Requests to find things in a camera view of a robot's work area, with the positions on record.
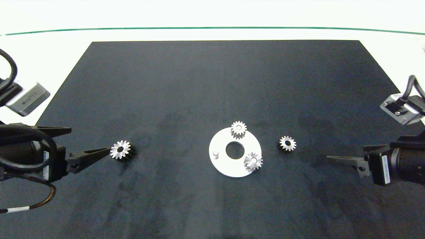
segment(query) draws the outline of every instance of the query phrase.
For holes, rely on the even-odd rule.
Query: black mat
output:
[[[379,109],[397,92],[359,41],[92,43],[38,125],[72,127],[57,139],[69,151],[124,139],[139,154],[56,182],[45,207],[0,216],[0,238],[422,238],[422,186],[383,188],[324,163],[419,133]],[[235,120],[264,158],[239,179],[208,156]],[[294,152],[277,149],[283,135]],[[47,193],[19,182],[3,192]]]

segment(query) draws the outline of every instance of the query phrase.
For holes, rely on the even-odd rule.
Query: white label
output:
[[[384,171],[384,180],[385,184],[390,183],[390,169],[388,168],[388,159],[387,156],[384,155],[382,158],[382,169]]]
[[[44,151],[44,153],[43,153],[43,159],[44,159],[44,161],[46,161],[48,158],[49,158],[49,152]],[[45,180],[49,180],[49,166],[45,166],[43,168],[43,178]]]

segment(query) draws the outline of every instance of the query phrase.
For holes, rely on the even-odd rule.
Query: silver gear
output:
[[[253,172],[256,169],[261,168],[263,159],[256,153],[250,153],[245,157],[244,165],[246,170]]]
[[[286,151],[292,151],[295,149],[295,147],[297,146],[297,142],[295,142],[291,137],[289,136],[283,136],[280,139],[280,145],[282,146],[282,148]]]
[[[246,129],[247,126],[243,122],[236,121],[230,127],[230,133],[232,134],[233,138],[242,139],[245,136]]]
[[[118,152],[118,149],[120,147],[122,147],[123,149],[120,152]],[[110,148],[110,153],[111,153],[110,155],[112,156],[112,158],[115,158],[116,160],[122,160],[126,158],[126,156],[132,155],[130,151],[131,151],[130,142],[121,140],[116,142],[116,144],[114,144],[113,147]]]

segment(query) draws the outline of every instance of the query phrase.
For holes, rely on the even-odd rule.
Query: white circular plate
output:
[[[229,177],[244,177],[250,175],[244,166],[244,160],[247,154],[252,152],[261,156],[261,146],[257,138],[246,131],[242,139],[235,139],[231,132],[231,128],[225,128],[217,132],[210,142],[210,159],[214,167],[222,174]],[[238,142],[244,148],[244,155],[239,159],[232,159],[226,153],[226,146],[229,143]]]

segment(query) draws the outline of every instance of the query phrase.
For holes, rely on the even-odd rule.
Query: black cable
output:
[[[27,208],[25,208],[25,207],[19,208],[19,209],[18,208],[0,208],[0,213],[8,213],[9,211],[23,211],[23,210],[30,210],[30,209],[34,209],[34,208],[39,208],[39,207],[47,204],[48,202],[50,202],[56,194],[56,187],[55,186],[53,186],[51,183],[44,181],[44,180],[41,180],[39,178],[20,175],[20,174],[10,174],[10,173],[5,173],[5,176],[26,179],[26,180],[29,180],[31,182],[37,182],[37,183],[47,185],[47,186],[50,187],[50,193],[43,201],[40,201],[36,204],[27,206]]]
[[[415,75],[411,75],[411,76],[409,76],[409,80],[407,81],[406,91],[404,92],[403,96],[401,96],[403,98],[403,100],[407,100],[410,93],[412,92],[413,86],[418,91],[419,95],[423,99],[425,99],[425,92],[422,90],[421,86],[419,85],[418,79],[416,79]]]
[[[16,66],[16,63],[12,59],[12,57],[9,56],[9,54],[7,54],[2,49],[0,49],[0,56],[4,57],[9,62],[10,67],[11,67],[11,72],[10,72],[9,78],[6,78],[5,80],[0,78],[0,82],[2,83],[2,84],[0,84],[0,94],[1,94],[3,91],[5,91],[7,88],[9,88],[9,86],[12,85],[12,83],[15,80],[16,75],[18,73],[18,67]]]
[[[12,161],[7,160],[7,159],[0,156],[0,165],[5,165],[7,167],[18,169],[18,170],[36,170],[36,169],[40,169],[40,168],[43,168],[43,167],[49,165],[54,160],[54,158],[56,158],[56,154],[57,154],[56,143],[46,133],[41,132],[41,131],[36,130],[36,129],[33,129],[33,128],[25,127],[25,126],[0,125],[0,135],[5,133],[5,132],[10,132],[10,131],[25,133],[25,134],[31,134],[31,135],[34,135],[34,136],[46,141],[46,143],[48,144],[48,146],[50,148],[49,158],[44,162],[41,162],[41,163],[38,163],[38,164],[28,165],[28,164],[15,163],[15,162],[12,162]]]

